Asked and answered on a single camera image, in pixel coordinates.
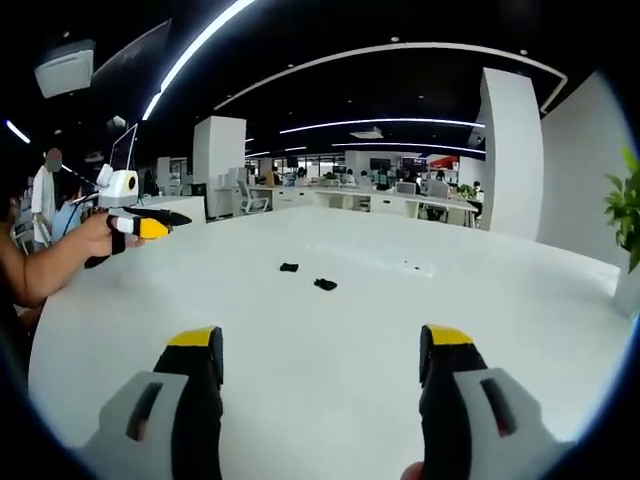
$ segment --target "ceiling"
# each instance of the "ceiling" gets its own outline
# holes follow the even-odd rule
[[[197,35],[232,0],[57,1],[15,6],[0,24],[5,66],[0,115],[31,139],[26,145],[0,127],[0,154],[12,165],[34,168],[43,149],[61,148],[65,163],[81,169],[88,152],[108,152],[113,138],[105,123],[114,115],[136,122],[164,75]],[[370,0],[255,0],[213,35],[162,96],[139,130],[136,161],[162,155],[190,156],[193,127],[208,115],[246,118],[250,152],[307,146],[333,152],[332,143],[357,142],[354,127],[331,127],[280,135],[283,129],[368,118],[422,117],[474,122],[484,66],[532,78],[539,103],[556,87],[553,75],[492,55],[442,49],[369,53],[291,73],[228,105],[230,96],[289,65],[358,48],[404,42],[453,42],[519,53],[569,77],[553,109],[599,65],[592,24],[584,8],[564,10],[551,0],[371,2]],[[135,68],[112,78],[111,88],[43,99],[33,74],[47,49],[90,38],[94,68],[137,37],[171,20],[163,50],[142,56]],[[467,147],[470,127],[438,124],[377,125],[385,142]],[[455,153],[433,150],[438,153]]]

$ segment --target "hand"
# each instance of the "hand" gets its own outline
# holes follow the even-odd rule
[[[422,462],[416,462],[411,466],[409,466],[409,468],[407,468],[402,474],[402,477],[400,477],[400,480],[421,480],[421,479],[422,479]]]
[[[87,249],[90,257],[106,257],[111,255],[111,229],[107,225],[108,215],[106,213],[98,213],[92,215],[75,229],[72,234],[77,234],[80,241]],[[143,245],[144,241],[138,237],[132,239],[127,238],[127,247],[138,247]]]

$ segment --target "white table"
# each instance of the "white table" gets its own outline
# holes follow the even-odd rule
[[[300,269],[279,272],[282,262]],[[470,334],[568,439],[601,401],[631,331],[610,306],[617,273],[516,238],[337,209],[193,226],[51,297],[29,390],[63,443],[80,446],[101,406],[151,370],[170,338],[216,324],[225,478],[399,478],[423,454],[423,323]],[[322,291],[316,278],[338,288]]]

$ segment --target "potted plant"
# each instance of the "potted plant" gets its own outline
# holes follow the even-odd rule
[[[324,174],[324,185],[326,187],[339,187],[340,180],[338,179],[338,175],[333,172],[327,172]]]
[[[624,159],[631,175],[624,181],[606,175],[615,189],[605,198],[609,225],[615,225],[616,244],[622,247],[625,261],[620,268],[614,305],[626,315],[640,310],[640,163],[629,149]]]
[[[476,189],[463,183],[458,187],[458,195],[462,198],[476,198]]]

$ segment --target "computer monitor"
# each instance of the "computer monitor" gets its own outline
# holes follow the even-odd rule
[[[133,142],[136,139],[137,131],[138,124],[136,123],[114,142],[109,162],[114,171],[131,170],[131,152],[133,151]]]
[[[372,158],[369,161],[369,166],[371,170],[389,170],[391,169],[391,160],[388,158]]]

